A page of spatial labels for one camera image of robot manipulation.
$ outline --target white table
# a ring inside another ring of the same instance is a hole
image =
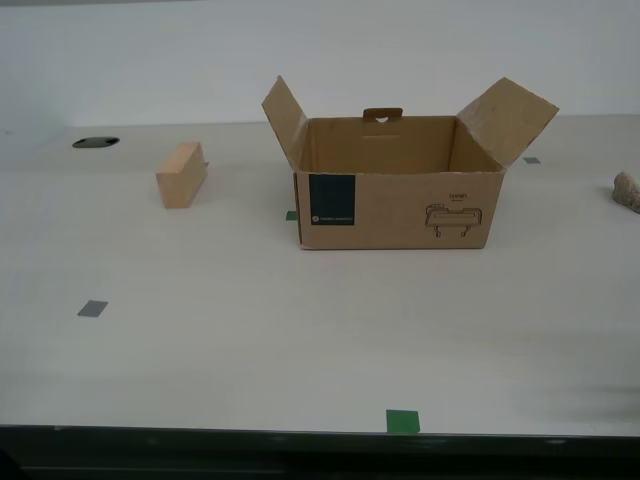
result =
[[[103,150],[71,143],[91,135]],[[154,172],[199,140],[165,210]],[[298,248],[267,124],[67,129],[0,162],[0,423],[640,432],[640,117],[559,117],[507,175],[484,250]],[[109,304],[97,319],[76,314]]]

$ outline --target box flap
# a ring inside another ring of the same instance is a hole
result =
[[[300,171],[307,117],[282,77],[278,76],[269,95],[262,102],[262,108],[289,160],[289,165],[294,171]]]
[[[504,168],[540,135],[558,107],[508,78],[466,106],[458,118],[473,139]]]

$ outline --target cardboard box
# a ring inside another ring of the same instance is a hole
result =
[[[306,249],[483,248],[507,169],[558,112],[507,78],[455,117],[307,119],[281,77],[262,106]]]
[[[188,208],[207,177],[200,142],[178,145],[156,172],[165,208]]]

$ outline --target rock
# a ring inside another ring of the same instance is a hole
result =
[[[620,205],[640,213],[640,187],[627,172],[620,172],[613,181],[613,199]]]

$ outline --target white wall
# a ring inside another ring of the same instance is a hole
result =
[[[639,25],[638,0],[4,7],[0,128],[25,99],[74,126],[262,121],[278,74],[310,116],[453,114],[501,76],[564,114],[640,113]]]

